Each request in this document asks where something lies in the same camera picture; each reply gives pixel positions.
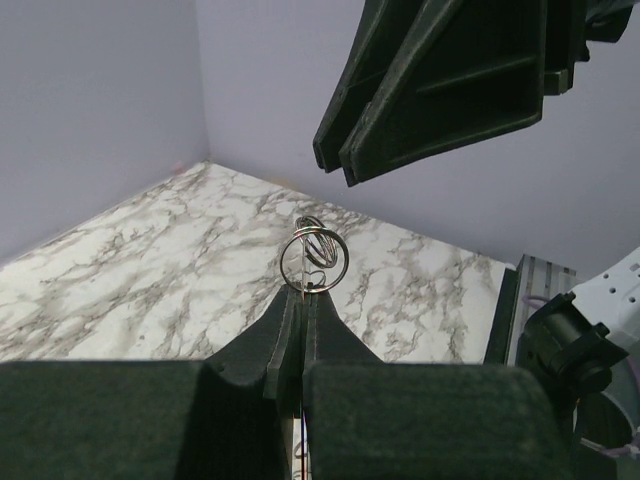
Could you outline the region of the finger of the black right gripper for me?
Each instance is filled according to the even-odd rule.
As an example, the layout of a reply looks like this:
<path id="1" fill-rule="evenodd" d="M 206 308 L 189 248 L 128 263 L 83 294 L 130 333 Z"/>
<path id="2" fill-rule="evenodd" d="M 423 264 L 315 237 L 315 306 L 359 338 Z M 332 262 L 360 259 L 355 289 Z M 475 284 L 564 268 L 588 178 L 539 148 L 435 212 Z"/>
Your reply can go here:
<path id="1" fill-rule="evenodd" d="M 373 100 L 410 29 L 425 20 L 440 25 L 448 1 L 367 1 L 349 57 L 313 139 L 318 167 L 343 166 L 339 151 Z"/>

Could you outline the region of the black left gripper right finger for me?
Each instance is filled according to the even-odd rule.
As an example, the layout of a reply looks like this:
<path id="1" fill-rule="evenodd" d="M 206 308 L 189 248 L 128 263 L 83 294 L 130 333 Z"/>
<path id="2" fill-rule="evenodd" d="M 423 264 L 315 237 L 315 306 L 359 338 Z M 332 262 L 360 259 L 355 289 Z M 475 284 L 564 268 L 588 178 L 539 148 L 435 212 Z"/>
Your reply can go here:
<path id="1" fill-rule="evenodd" d="M 304 407 L 316 479 L 568 479 L 567 447 L 527 371 L 385 363 L 328 294 L 305 301 Z"/>

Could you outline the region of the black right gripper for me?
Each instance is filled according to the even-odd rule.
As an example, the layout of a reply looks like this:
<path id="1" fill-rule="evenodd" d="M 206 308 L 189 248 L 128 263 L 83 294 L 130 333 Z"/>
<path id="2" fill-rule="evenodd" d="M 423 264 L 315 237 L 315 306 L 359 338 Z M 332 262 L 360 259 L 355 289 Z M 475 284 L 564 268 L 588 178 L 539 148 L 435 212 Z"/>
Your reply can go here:
<path id="1" fill-rule="evenodd" d="M 339 151 L 354 186 L 537 123 L 635 0 L 425 1 Z"/>

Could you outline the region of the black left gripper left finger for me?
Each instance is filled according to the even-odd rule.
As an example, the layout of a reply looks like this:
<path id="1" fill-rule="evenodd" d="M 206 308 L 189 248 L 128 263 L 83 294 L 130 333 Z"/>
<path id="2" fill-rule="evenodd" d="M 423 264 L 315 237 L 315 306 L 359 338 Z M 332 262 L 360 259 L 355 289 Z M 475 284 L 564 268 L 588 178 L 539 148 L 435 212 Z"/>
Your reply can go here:
<path id="1" fill-rule="evenodd" d="M 5 479 L 287 479 L 276 367 L 295 297 L 204 360 L 1 366 Z"/>

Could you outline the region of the silver metal keyring holder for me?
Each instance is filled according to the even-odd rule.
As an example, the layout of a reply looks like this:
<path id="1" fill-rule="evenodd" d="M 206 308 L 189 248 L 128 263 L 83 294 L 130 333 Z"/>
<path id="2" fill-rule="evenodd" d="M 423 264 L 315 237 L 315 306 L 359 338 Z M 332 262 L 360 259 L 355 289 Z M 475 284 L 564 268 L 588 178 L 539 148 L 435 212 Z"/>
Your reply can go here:
<path id="1" fill-rule="evenodd" d="M 285 268 L 286 255 L 294 244 L 301 248 L 299 280 L 291 278 Z M 285 284 L 302 296 L 325 293 L 336 287 L 346 276 L 349 264 L 350 252 L 343 237 L 312 215 L 296 218 L 293 234 L 278 257 Z"/>

